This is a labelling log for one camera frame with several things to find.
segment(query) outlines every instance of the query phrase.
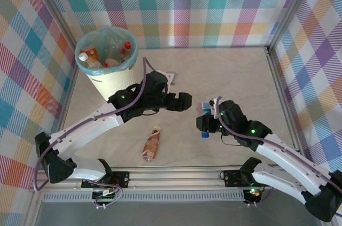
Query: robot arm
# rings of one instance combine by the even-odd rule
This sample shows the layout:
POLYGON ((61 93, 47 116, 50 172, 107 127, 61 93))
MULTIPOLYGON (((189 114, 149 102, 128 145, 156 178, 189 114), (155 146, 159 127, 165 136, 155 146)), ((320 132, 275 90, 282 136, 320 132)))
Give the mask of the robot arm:
POLYGON ((117 91, 107 104, 76 124, 51 136, 38 134, 35 137, 36 151, 49 182, 81 178, 112 183, 111 170, 105 160, 81 158, 74 153, 97 136, 141 116, 144 111, 158 112, 161 108, 187 110, 191 106, 191 95, 180 92, 176 98, 175 93, 169 93, 170 81, 169 74, 157 71, 148 73, 140 84, 117 91))
POLYGON ((240 107, 232 100, 210 105, 214 115, 197 118, 201 131, 233 135, 240 145, 264 155, 285 171, 262 163, 256 158, 248 159, 240 169, 247 184, 262 183, 279 189, 305 204, 308 211, 322 221, 330 221, 342 204, 342 173, 328 170, 312 163, 282 142, 264 124, 247 120, 240 107))

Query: white bottle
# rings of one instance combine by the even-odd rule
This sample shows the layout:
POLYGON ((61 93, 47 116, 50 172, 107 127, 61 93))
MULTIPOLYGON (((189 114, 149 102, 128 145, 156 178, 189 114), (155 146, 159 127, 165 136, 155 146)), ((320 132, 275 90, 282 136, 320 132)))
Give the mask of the white bottle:
POLYGON ((98 60, 89 57, 85 52, 79 55, 79 59, 85 61, 88 64, 88 68, 103 68, 98 60))

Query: plaid fabric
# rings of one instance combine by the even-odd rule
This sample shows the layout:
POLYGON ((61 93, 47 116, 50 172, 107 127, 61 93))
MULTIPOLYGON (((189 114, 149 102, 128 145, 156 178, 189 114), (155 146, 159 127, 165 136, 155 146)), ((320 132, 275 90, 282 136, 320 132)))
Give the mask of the plaid fabric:
POLYGON ((18 225, 34 137, 56 130, 75 61, 43 0, 0 3, 0 225, 18 225))
POLYGON ((56 0, 71 28, 115 25, 141 48, 265 45, 291 0, 56 0))
POLYGON ((304 0, 276 53, 307 156, 342 170, 342 0, 304 0))

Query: red bottle cap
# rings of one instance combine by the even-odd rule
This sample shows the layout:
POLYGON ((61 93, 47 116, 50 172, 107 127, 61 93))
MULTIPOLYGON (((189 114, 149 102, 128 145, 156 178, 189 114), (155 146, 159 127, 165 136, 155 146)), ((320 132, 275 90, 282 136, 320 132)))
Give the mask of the red bottle cap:
POLYGON ((125 43, 125 48, 126 48, 127 50, 130 49, 130 42, 126 42, 126 43, 125 43))

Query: white bottle cap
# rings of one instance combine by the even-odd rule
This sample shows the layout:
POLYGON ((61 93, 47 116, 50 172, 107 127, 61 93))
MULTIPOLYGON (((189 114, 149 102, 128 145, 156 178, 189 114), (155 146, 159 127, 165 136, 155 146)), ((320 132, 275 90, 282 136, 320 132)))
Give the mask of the white bottle cap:
POLYGON ((81 61, 86 61, 88 59, 88 55, 85 52, 83 52, 79 55, 79 59, 81 61))

